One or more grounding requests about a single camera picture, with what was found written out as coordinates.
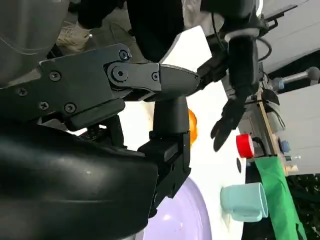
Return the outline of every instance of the orange ball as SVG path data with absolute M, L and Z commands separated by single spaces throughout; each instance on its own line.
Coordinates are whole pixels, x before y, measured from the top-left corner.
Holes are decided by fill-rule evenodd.
M 196 115 L 189 109 L 189 125 L 190 125 L 190 146 L 196 141 L 198 137 L 197 118 Z

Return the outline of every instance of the white wall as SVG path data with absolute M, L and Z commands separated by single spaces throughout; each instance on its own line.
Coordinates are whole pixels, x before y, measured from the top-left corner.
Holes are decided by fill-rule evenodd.
M 286 130 L 277 135 L 288 140 L 297 174 L 320 173 L 320 84 L 278 95 Z
M 263 11 L 267 15 L 291 4 L 298 7 L 279 18 L 279 26 L 264 36 L 273 48 L 271 56 L 263 62 L 267 73 L 320 48 L 320 0 L 265 0 Z M 259 55 L 263 56 L 266 47 L 262 44 L 258 47 Z

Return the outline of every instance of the green cloth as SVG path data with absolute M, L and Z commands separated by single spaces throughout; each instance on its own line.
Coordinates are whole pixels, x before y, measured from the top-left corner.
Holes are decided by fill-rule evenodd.
M 301 236 L 304 240 L 307 240 L 280 160 L 277 157 L 261 157 L 255 159 L 255 164 L 262 179 L 276 239 L 299 240 L 297 234 L 298 225 Z

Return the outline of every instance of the purple bowl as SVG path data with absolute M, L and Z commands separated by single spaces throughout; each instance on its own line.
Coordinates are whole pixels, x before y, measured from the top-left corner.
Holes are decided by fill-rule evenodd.
M 143 240 L 212 240 L 205 201 L 190 178 L 157 210 L 144 229 Z

